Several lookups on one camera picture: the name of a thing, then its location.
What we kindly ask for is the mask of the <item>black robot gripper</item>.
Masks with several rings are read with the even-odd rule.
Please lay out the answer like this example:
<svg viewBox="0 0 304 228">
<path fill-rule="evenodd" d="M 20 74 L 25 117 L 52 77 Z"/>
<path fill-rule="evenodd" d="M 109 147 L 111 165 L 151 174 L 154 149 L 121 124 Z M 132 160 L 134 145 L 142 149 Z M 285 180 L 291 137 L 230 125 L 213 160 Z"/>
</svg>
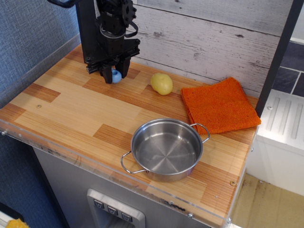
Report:
<svg viewBox="0 0 304 228">
<path fill-rule="evenodd" d="M 117 69 L 122 78 L 128 74 L 131 57 L 140 53 L 140 40 L 119 38 L 108 38 L 101 33 L 97 33 L 97 40 L 100 50 L 97 53 L 96 61 L 87 64 L 87 71 L 93 73 L 101 68 L 101 75 L 107 84 L 112 83 L 112 66 Z"/>
</svg>

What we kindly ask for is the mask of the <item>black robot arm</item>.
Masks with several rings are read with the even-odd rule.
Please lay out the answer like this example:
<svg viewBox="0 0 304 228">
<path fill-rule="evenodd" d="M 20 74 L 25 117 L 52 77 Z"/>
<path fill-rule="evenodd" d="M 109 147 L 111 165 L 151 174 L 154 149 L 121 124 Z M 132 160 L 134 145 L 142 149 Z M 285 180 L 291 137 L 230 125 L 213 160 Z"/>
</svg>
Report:
<svg viewBox="0 0 304 228">
<path fill-rule="evenodd" d="M 112 69 L 128 74 L 131 57 L 140 53 L 140 40 L 133 38 L 138 26 L 133 22 L 137 9 L 131 0 L 97 0 L 96 45 L 88 56 L 89 73 L 99 71 L 107 84 L 113 83 Z"/>
</svg>

